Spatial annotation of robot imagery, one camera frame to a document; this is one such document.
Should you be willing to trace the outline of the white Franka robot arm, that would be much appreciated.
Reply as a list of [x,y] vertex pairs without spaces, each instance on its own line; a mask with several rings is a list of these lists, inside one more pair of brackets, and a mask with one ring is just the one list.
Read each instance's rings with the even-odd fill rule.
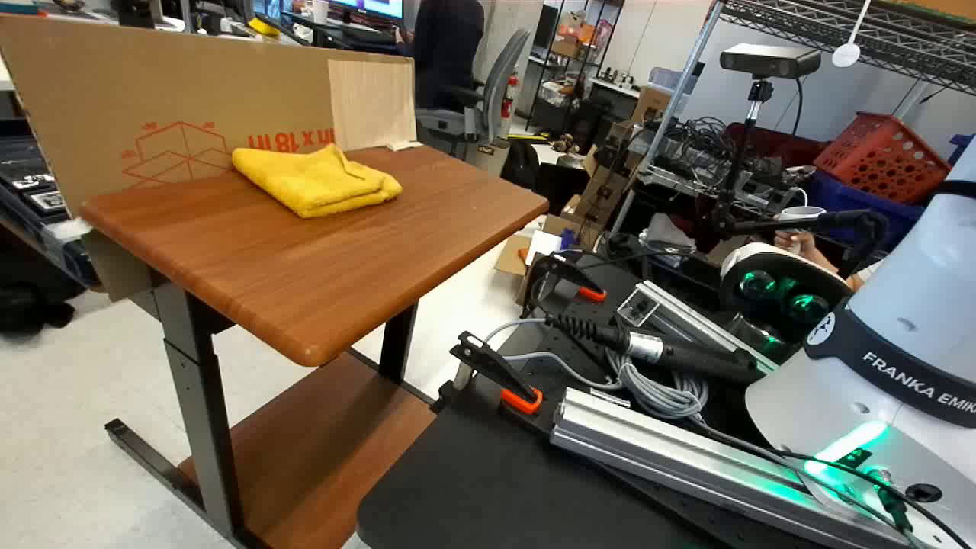
[[922,506],[925,546],[976,546],[976,141],[922,219],[806,344],[747,389],[761,440],[877,503],[876,475]]

